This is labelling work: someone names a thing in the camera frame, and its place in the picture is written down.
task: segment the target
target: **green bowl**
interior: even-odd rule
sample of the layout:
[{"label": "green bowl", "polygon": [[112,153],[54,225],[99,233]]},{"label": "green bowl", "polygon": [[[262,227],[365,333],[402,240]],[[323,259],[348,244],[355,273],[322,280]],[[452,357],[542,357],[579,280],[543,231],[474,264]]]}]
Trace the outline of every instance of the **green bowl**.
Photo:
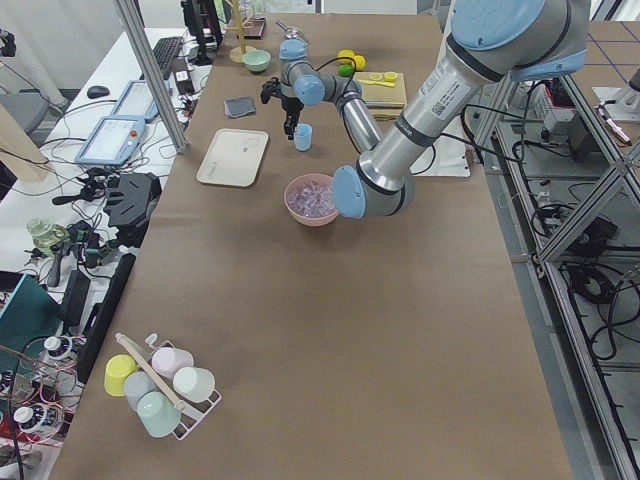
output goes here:
[{"label": "green bowl", "polygon": [[253,73],[264,72],[270,62],[271,54],[266,50],[251,50],[242,56],[242,63]]}]

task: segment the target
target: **light blue cup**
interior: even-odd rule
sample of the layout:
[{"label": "light blue cup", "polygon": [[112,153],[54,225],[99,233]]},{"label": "light blue cup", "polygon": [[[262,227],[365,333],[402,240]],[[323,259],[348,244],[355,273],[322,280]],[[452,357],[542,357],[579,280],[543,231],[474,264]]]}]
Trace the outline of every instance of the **light blue cup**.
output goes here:
[{"label": "light blue cup", "polygon": [[306,152],[311,148],[311,135],[313,127],[308,123],[299,123],[293,132],[293,143],[301,152]]},{"label": "light blue cup", "polygon": [[124,394],[129,406],[134,412],[138,411],[140,399],[147,393],[158,390],[151,377],[145,372],[135,372],[124,381]]},{"label": "light blue cup", "polygon": [[160,392],[150,392],[138,402],[138,416],[154,438],[166,437],[180,423],[180,412]]}]

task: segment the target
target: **computer mouse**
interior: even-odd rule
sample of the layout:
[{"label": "computer mouse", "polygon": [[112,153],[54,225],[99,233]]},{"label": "computer mouse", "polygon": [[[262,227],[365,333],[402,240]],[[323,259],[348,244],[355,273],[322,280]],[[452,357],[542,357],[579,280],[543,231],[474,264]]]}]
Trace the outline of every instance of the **computer mouse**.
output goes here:
[{"label": "computer mouse", "polygon": [[87,97],[89,98],[106,97],[110,93],[111,92],[107,87],[103,87],[102,85],[93,85],[89,87],[89,89],[87,90]]}]

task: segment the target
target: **pink bowl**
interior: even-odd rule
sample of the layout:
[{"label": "pink bowl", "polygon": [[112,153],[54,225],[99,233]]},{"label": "pink bowl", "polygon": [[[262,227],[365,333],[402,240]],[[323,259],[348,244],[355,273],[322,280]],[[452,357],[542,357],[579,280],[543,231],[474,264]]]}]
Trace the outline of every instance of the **pink bowl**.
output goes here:
[{"label": "pink bowl", "polygon": [[311,182],[316,182],[328,185],[330,189],[332,180],[333,179],[329,175],[324,175],[322,173],[308,173],[292,180],[284,190],[284,204],[287,207],[287,210],[289,210],[291,216],[301,224],[307,225],[308,227],[321,227],[322,225],[333,222],[339,215],[338,209],[334,209],[331,214],[324,217],[305,217],[304,215],[300,215],[299,213],[294,212],[287,203],[287,195],[289,194],[289,192],[302,187],[305,183],[308,184]]}]

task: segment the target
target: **yellow cup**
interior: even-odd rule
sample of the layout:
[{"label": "yellow cup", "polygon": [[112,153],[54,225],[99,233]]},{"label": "yellow cup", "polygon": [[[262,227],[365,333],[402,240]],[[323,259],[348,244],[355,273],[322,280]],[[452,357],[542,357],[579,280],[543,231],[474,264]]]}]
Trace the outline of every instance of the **yellow cup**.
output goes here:
[{"label": "yellow cup", "polygon": [[116,355],[107,362],[104,373],[104,389],[113,397],[124,397],[124,382],[138,366],[129,355]]}]

